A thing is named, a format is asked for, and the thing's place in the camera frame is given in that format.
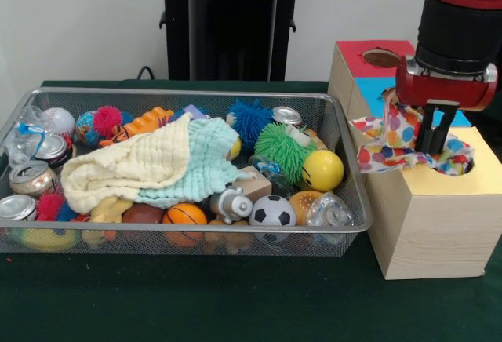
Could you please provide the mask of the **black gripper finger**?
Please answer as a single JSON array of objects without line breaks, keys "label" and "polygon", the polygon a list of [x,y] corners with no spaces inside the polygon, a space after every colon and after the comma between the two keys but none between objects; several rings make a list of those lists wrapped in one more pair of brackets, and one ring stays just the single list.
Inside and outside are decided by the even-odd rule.
[{"label": "black gripper finger", "polygon": [[457,106],[442,105],[438,107],[438,110],[442,112],[442,117],[440,123],[435,128],[434,136],[432,139],[433,155],[438,155],[442,152],[446,137],[449,132],[449,128],[457,113]]},{"label": "black gripper finger", "polygon": [[434,113],[434,104],[427,104],[424,106],[420,130],[415,145],[415,151],[417,152],[428,153],[431,149],[432,140],[434,137],[434,131],[432,129]]}]

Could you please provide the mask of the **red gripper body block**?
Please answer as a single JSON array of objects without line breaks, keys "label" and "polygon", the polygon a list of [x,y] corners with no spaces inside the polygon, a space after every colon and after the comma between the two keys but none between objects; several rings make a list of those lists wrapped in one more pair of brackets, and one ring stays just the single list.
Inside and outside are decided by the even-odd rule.
[{"label": "red gripper body block", "polygon": [[496,89],[495,64],[489,64],[480,75],[444,75],[421,67],[413,56],[404,56],[396,69],[397,98],[410,106],[437,104],[462,111],[482,111],[492,101]]}]

